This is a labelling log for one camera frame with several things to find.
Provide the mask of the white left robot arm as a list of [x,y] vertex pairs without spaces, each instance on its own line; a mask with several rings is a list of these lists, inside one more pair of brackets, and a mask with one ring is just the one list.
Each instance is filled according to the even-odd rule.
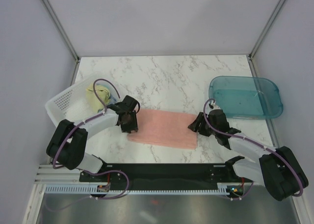
[[100,158],[85,152],[87,141],[97,133],[115,126],[119,126],[123,133],[137,132],[136,114],[139,110],[140,103],[127,95],[123,101],[110,104],[106,109],[77,123],[61,120],[46,149],[54,168],[87,170],[95,181],[104,181],[107,169],[102,166]]

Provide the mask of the pink towel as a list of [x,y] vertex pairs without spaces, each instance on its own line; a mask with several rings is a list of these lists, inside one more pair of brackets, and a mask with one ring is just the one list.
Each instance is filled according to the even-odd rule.
[[184,112],[141,109],[137,114],[138,131],[127,138],[137,143],[194,150],[197,134],[188,126],[196,117]]

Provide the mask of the yellow towel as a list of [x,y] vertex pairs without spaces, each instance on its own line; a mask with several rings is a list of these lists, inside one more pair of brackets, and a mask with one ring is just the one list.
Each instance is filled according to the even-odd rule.
[[93,83],[91,83],[85,92],[86,100],[94,113],[102,111],[105,108],[104,107],[105,103],[99,96],[100,86],[101,85],[99,84],[94,85]]

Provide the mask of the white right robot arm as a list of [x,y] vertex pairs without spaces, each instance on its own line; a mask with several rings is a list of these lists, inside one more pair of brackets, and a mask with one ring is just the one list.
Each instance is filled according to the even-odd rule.
[[264,186],[277,201],[289,196],[301,196],[309,184],[288,147],[271,148],[247,137],[229,125],[220,109],[208,114],[200,112],[188,128],[206,137],[214,136],[221,146],[239,153],[239,156],[225,163],[228,167],[224,175],[230,182],[246,178]]

